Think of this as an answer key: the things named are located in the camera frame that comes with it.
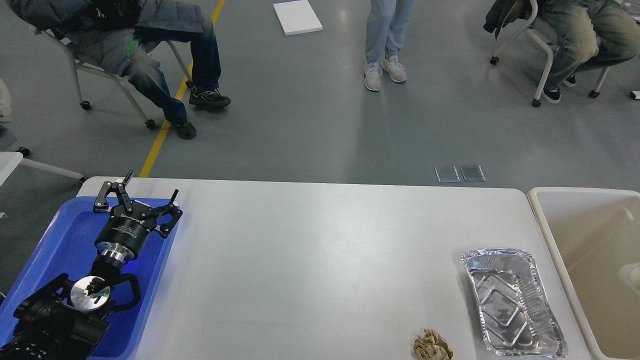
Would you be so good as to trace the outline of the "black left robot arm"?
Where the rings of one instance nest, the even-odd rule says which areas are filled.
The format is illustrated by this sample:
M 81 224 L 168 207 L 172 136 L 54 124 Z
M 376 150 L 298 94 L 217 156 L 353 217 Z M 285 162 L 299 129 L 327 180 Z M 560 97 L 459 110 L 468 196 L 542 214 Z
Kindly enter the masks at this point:
M 59 208 L 1 303 L 3 360 L 126 360 L 142 337 L 183 211 L 132 199 L 128 173 Z

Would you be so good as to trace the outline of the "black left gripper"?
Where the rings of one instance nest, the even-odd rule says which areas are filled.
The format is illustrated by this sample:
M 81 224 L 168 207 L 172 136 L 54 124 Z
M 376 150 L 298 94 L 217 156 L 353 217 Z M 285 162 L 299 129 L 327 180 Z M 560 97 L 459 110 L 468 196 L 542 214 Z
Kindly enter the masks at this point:
M 175 204 L 178 189 L 174 189 L 168 203 L 162 206 L 151 207 L 137 200 L 132 201 L 126 184 L 133 174 L 134 171 L 130 170 L 121 180 L 105 181 L 94 199 L 94 213 L 109 213 L 105 226 L 94 241 L 97 253 L 102 258 L 136 260 L 153 232 L 167 239 L 182 217 L 183 211 Z M 118 205 L 110 206 L 106 199 L 109 194 L 115 194 Z

